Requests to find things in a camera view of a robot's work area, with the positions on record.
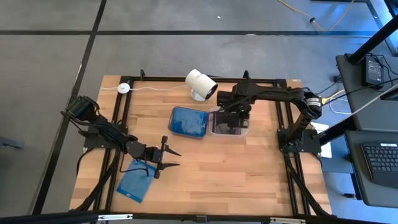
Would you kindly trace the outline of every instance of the yellow cable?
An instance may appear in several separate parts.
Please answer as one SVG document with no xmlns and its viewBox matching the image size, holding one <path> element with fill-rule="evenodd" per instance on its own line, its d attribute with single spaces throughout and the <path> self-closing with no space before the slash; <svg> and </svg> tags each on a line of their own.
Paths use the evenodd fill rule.
<svg viewBox="0 0 398 224">
<path fill-rule="evenodd" d="M 335 97 L 337 94 L 342 93 L 342 92 L 344 92 L 344 91 L 345 91 L 345 90 L 340 90 L 340 91 L 336 92 L 335 94 L 333 94 L 333 95 L 331 95 L 331 96 L 329 96 L 329 97 L 322 98 L 322 100 L 321 100 L 322 104 L 324 105 L 328 100 L 332 99 L 332 98 Z"/>
<path fill-rule="evenodd" d="M 301 11 L 301 10 L 298 10 L 298 9 L 295 9 L 295 8 L 293 8 L 292 6 L 290 6 L 290 5 L 288 5 L 286 2 L 283 2 L 282 0 L 278 0 L 280 3 L 282 3 L 282 4 L 284 4 L 286 7 L 288 7 L 289 9 L 291 9 L 291 10 L 293 10 L 293 11 L 296 11 L 296 12 L 299 12 L 299 13 L 301 13 L 301 14 L 304 14 L 304 15 L 306 15 L 308 18 L 310 18 L 310 19 L 312 19 L 313 17 L 312 16 L 310 16 L 310 15 L 308 15 L 307 13 L 305 13 L 305 12 L 303 12 L 303 11 Z M 333 28 L 335 28 L 335 26 L 340 22 L 340 20 L 346 15 L 346 13 L 348 12 L 348 10 L 350 9 L 350 7 L 353 5 L 353 3 L 354 3 L 354 0 L 352 0 L 351 1 L 351 3 L 349 4 L 349 6 L 347 6 L 347 8 L 346 8 L 346 10 L 344 11 L 344 13 L 340 16 L 340 18 L 333 24 L 333 26 L 331 27 L 331 28 L 329 28 L 329 29 L 327 29 L 327 30 L 324 30 L 324 29 L 322 29 L 318 24 L 317 24 L 317 22 L 316 21 L 313 21 L 313 23 L 321 30 L 321 31 L 329 31 L 329 30 L 332 30 Z"/>
</svg>

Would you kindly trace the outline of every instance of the wooden tabletop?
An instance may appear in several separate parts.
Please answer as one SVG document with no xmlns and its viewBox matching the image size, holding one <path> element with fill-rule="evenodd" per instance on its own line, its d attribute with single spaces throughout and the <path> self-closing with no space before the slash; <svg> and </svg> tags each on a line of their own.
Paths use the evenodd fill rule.
<svg viewBox="0 0 398 224">
<path fill-rule="evenodd" d="M 119 81 L 120 76 L 107 75 L 101 87 L 116 87 Z M 218 90 L 231 91 L 234 84 L 219 83 Z M 134 82 L 134 88 L 173 88 L 180 85 L 184 82 Z M 301 81 L 288 80 L 288 85 L 301 86 Z M 112 116 L 116 95 L 116 90 L 99 92 L 100 112 L 108 119 Z M 175 106 L 209 111 L 216 107 L 216 93 L 204 102 L 192 100 L 187 86 L 170 91 L 139 90 L 132 93 L 127 119 L 129 134 L 137 136 L 148 146 L 159 146 L 162 136 L 166 135 L 170 148 L 182 157 L 165 154 L 165 162 L 176 162 L 180 166 L 164 170 L 160 179 L 152 182 L 142 203 L 115 191 L 112 212 L 292 215 L 284 159 L 278 150 L 276 129 L 279 125 L 275 102 L 256 101 L 245 137 L 212 136 L 207 131 L 202 140 L 176 136 L 168 130 Z M 294 105 L 292 108 L 296 119 L 299 112 Z M 93 190 L 100 175 L 103 155 L 104 149 L 95 149 L 83 158 L 70 208 L 79 206 Z M 331 212 L 319 161 L 311 154 L 300 155 L 306 186 L 323 209 Z M 130 156 L 125 156 L 123 169 L 131 160 Z M 117 174 L 115 189 L 123 175 Z M 100 208 L 104 208 L 107 189 L 106 186 Z M 299 192 L 296 187 L 297 203 L 302 212 Z"/>
</svg>

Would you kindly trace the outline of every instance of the white camera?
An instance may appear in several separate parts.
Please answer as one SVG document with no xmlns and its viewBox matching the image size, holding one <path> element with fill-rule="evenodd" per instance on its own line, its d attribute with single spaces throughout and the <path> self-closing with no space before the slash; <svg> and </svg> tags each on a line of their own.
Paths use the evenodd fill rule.
<svg viewBox="0 0 398 224">
<path fill-rule="evenodd" d="M 192 70 L 185 78 L 185 83 L 191 87 L 191 97 L 197 101 L 209 99 L 217 90 L 218 84 L 198 70 Z"/>
</svg>

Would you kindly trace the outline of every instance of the keyboard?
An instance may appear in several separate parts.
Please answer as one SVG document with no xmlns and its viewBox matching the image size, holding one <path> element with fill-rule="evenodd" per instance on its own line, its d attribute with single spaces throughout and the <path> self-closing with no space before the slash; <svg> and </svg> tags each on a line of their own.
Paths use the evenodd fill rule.
<svg viewBox="0 0 398 224">
<path fill-rule="evenodd" d="M 372 182 L 398 188 L 398 144 L 361 145 Z"/>
</svg>

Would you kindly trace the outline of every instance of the floor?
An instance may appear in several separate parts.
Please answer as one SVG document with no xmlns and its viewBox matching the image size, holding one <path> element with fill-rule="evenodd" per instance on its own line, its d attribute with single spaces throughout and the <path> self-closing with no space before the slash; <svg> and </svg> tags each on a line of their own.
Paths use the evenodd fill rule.
<svg viewBox="0 0 398 224">
<path fill-rule="evenodd" d="M 286 1 L 315 16 L 322 27 L 330 27 L 347 6 L 337 2 Z M 383 0 L 371 2 L 383 24 L 391 19 Z M 90 33 L 73 35 L 71 30 L 92 30 L 100 4 L 101 0 L 0 1 L 0 136 L 25 144 L 22 150 L 0 149 L 0 217 L 30 212 L 60 126 L 59 111 L 66 106 L 78 73 L 84 75 L 78 93 L 92 98 L 98 95 L 103 75 L 138 75 L 140 69 L 148 76 L 185 76 L 196 68 L 221 77 L 241 77 L 243 71 L 249 70 L 252 77 L 258 78 L 298 78 L 319 92 L 331 84 L 330 77 L 338 74 L 335 55 L 354 52 L 368 39 L 304 35 L 97 35 L 91 49 Z M 64 32 L 10 35 L 2 30 Z M 98 30 L 316 28 L 306 17 L 276 0 L 108 0 Z M 333 30 L 378 28 L 367 5 L 354 3 Z M 398 45 L 395 36 L 391 40 Z M 391 54 L 385 43 L 374 52 Z M 324 95 L 338 88 L 342 86 L 336 85 Z M 338 111 L 349 110 L 344 102 L 334 106 Z M 344 117 L 326 108 L 319 122 L 332 125 Z M 68 128 L 43 212 L 68 209 L 82 145 L 83 138 L 76 129 Z M 398 222 L 396 209 L 368 207 L 362 201 L 342 197 L 341 193 L 353 192 L 348 174 L 324 176 L 333 213 L 338 217 Z"/>
</svg>

